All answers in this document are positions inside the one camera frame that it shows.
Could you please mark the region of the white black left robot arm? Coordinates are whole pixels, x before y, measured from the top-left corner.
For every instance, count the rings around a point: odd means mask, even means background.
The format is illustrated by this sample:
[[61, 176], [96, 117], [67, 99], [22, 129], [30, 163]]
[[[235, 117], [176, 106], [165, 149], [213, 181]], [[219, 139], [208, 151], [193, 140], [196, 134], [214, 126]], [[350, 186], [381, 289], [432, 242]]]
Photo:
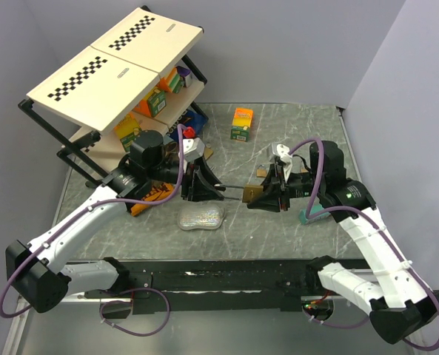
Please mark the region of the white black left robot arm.
[[153, 182], [174, 184], [183, 199], [223, 200], [225, 186], [208, 167], [200, 138], [179, 138], [179, 159], [168, 160], [164, 138], [142, 131], [130, 151], [89, 198], [58, 225], [24, 244], [11, 243], [6, 251], [7, 281], [37, 312], [56, 307], [67, 295], [105, 290], [111, 297], [127, 292], [130, 272], [106, 257], [96, 263], [67, 263], [105, 223], [127, 212], [143, 199]]

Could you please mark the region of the large brass padlock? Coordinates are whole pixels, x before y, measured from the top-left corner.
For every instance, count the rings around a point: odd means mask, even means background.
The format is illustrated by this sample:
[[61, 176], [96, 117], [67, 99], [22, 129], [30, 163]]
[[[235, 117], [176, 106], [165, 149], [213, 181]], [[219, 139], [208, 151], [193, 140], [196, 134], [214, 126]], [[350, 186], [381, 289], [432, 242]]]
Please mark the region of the large brass padlock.
[[252, 185], [247, 184], [245, 186], [237, 185], [226, 185], [222, 183], [215, 184], [215, 188], [220, 191], [225, 191], [226, 189], [239, 189], [242, 191], [242, 203], [250, 203], [257, 197], [259, 197], [263, 191], [264, 187], [262, 185]]

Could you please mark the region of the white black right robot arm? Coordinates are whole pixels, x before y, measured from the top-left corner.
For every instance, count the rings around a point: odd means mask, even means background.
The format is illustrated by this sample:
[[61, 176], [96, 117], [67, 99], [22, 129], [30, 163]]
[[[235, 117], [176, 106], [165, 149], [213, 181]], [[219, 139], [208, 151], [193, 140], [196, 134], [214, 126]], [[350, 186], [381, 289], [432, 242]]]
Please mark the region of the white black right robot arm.
[[[325, 256], [309, 264], [306, 288], [317, 295], [326, 290], [341, 295], [368, 316], [383, 340], [410, 345], [410, 334], [439, 320], [439, 290], [431, 289], [403, 256], [369, 190], [348, 177], [338, 145], [319, 138], [305, 142], [309, 164], [300, 173], [292, 170], [294, 149], [270, 144], [269, 171], [254, 192], [245, 193], [248, 208], [284, 212], [291, 199], [308, 197], [307, 219], [330, 214], [359, 248], [376, 281], [371, 283]], [[439, 337], [434, 345], [420, 349], [439, 349]]]

